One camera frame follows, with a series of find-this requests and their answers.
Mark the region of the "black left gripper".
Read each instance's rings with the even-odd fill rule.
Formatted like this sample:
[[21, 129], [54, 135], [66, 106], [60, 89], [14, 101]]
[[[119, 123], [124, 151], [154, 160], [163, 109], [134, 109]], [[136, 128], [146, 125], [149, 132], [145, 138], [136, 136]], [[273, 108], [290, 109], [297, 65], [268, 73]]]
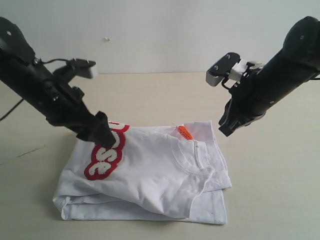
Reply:
[[55, 127], [66, 127], [80, 140], [90, 140], [104, 148], [112, 148], [116, 139], [108, 117], [98, 111], [94, 116], [83, 102], [84, 92], [64, 80], [47, 78], [44, 90], [51, 99], [53, 110], [47, 121]]

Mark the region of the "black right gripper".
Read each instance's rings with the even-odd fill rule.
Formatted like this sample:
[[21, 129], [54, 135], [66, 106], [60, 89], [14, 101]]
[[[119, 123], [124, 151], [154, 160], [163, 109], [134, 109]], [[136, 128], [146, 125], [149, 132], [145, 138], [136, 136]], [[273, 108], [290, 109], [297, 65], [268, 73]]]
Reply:
[[283, 80], [262, 72], [247, 73], [229, 90], [231, 99], [218, 121], [218, 130], [226, 137], [237, 129], [260, 120], [273, 104], [283, 98]]

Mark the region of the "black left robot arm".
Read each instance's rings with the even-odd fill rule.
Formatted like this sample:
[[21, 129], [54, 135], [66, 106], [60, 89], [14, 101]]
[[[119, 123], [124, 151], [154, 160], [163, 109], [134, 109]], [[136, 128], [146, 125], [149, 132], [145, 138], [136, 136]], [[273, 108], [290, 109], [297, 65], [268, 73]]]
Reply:
[[65, 127], [78, 139], [111, 148], [116, 139], [108, 117], [90, 113], [83, 102], [84, 92], [70, 81], [78, 76], [92, 79], [96, 62], [73, 58], [50, 72], [46, 62], [36, 57], [19, 27], [0, 19], [0, 79], [23, 100], [45, 116], [54, 127]]

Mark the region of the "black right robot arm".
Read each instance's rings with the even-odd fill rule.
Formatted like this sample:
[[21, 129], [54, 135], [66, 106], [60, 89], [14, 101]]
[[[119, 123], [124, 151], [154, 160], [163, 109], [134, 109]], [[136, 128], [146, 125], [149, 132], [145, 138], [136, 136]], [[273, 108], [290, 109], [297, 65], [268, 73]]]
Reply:
[[263, 67], [247, 69], [236, 80], [219, 120], [219, 130], [235, 130], [263, 118], [272, 106], [320, 74], [320, 21], [306, 16], [287, 33], [282, 49]]

